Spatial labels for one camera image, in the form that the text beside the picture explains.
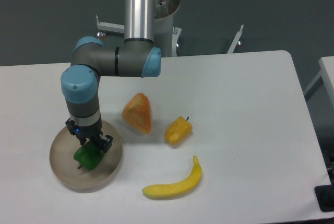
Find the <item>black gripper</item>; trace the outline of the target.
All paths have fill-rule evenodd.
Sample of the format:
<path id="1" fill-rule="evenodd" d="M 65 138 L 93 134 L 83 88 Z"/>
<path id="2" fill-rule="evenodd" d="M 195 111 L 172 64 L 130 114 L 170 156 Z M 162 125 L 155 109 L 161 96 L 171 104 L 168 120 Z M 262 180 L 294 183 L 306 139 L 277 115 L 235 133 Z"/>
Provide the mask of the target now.
<path id="1" fill-rule="evenodd" d="M 69 118 L 65 125 L 69 133 L 84 145 L 88 140 L 92 141 L 101 151 L 107 153 L 113 144 L 113 137 L 102 134 L 102 120 L 99 118 L 94 124 L 89 126 L 78 126 L 75 120 Z"/>

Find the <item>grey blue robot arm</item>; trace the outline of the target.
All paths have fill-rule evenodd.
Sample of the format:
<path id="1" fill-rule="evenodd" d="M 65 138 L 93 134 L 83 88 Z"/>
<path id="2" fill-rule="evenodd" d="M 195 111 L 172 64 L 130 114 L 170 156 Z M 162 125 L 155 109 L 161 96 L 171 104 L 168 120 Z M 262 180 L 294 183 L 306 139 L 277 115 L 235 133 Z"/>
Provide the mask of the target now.
<path id="1" fill-rule="evenodd" d="M 81 38 L 69 68 L 61 75 L 61 89 L 69 111 L 65 122 L 81 145 L 90 140 L 108 152 L 113 138 L 102 132 L 98 88 L 102 76 L 157 77 L 161 49 L 154 45 L 154 0 L 125 0 L 124 45 L 108 50 L 101 40 Z"/>

